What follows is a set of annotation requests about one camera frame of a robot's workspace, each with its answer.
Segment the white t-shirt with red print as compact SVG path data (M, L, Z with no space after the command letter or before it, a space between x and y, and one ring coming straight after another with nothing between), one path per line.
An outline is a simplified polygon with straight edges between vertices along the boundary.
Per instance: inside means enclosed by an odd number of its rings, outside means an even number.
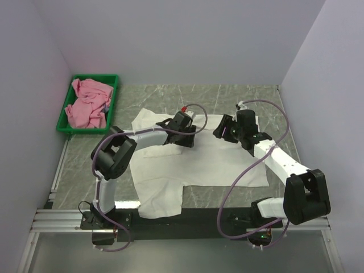
M222 116L196 115L192 148L167 144L134 152L130 162L134 187L143 218L170 217L181 213L184 186L230 186L236 177L256 162L239 144L217 139L213 130Z

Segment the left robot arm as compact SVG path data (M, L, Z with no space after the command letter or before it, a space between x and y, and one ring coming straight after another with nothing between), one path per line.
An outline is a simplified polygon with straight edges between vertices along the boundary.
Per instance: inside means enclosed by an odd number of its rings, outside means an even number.
M92 172L96 177L95 197L90 205L93 221L106 229L114 221L116 180L124 174L133 154L152 146L176 144L193 147L197 127L193 112L178 111L150 127L123 131L113 126L91 154Z

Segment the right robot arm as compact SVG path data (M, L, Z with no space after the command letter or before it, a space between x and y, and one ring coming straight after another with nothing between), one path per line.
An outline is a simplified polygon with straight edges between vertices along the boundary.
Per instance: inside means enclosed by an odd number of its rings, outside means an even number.
M331 212L324 173L298 163L267 133L260 132L255 112L239 110L223 115L213 131L218 139L240 143L252 157L261 160L283 183L283 197L269 197L251 204L250 222L262 227L270 218L285 218L294 225L323 217Z

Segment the pink t-shirt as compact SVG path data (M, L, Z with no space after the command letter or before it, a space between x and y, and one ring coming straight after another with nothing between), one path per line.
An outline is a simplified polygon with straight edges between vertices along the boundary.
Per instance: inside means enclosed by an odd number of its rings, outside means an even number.
M87 78L75 79L71 86L76 100L65 107L68 123L73 129L104 129L106 111L111 104L114 88Z

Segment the black base beam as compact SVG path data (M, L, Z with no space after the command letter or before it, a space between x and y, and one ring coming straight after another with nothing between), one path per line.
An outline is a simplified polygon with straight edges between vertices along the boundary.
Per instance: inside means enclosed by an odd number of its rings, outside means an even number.
M128 234L117 225L104 219L95 210L83 212L81 230L90 230L92 241L97 245L155 239L210 239L219 238L217 229L217 208L184 208L180 215L146 219L137 209L113 209L107 216L124 226ZM221 229L228 235L240 235L249 229L259 228L274 218L263 218L253 208L224 208Z

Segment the green plastic bin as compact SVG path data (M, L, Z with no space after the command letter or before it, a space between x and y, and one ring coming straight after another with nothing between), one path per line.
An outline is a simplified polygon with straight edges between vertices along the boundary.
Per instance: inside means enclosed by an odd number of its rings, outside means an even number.
M114 88L110 107L106 111L106 127L104 129L73 129L70 127L70 125L68 123L68 118L67 118L67 115L66 115L64 109L67 105L73 104L76 100L75 91L73 90L71 83L73 80L75 80L77 78L80 80L86 80L87 78L90 78L92 80L99 81L104 84L108 84ZM58 119L58 122L56 125L56 130L59 132L62 132L64 134L68 134L68 135L76 135L76 134L93 134L94 135L94 134L106 133L110 127L111 120L113 117L113 107L114 107L115 97L117 95L119 77L117 75L113 75L113 74L78 74L78 75L74 75L72 77L71 83L69 84L67 95L66 95L64 103L63 103L63 109L60 113L60 116L59 116L59 119Z

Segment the aluminium rail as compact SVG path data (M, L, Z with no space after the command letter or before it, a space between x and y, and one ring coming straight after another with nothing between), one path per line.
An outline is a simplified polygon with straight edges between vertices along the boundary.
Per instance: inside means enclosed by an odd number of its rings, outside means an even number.
M30 233L91 233L92 230L81 230L81 214L78 210L38 209L35 213ZM301 225L290 224L288 231L331 230L326 217L317 218ZM95 233L106 233L111 230L95 230Z

